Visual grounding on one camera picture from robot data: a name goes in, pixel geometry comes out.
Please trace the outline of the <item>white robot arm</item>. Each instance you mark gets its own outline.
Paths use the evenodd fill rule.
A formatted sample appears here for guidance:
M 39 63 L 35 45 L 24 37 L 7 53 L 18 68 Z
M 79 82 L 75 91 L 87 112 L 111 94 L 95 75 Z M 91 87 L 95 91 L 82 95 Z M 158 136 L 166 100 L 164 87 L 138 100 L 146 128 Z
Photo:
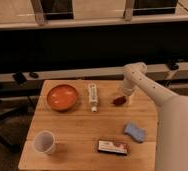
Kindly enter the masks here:
M 155 171 L 188 171 L 188 96 L 179 95 L 146 76 L 143 62 L 123 67 L 122 91 L 138 86 L 158 106 Z

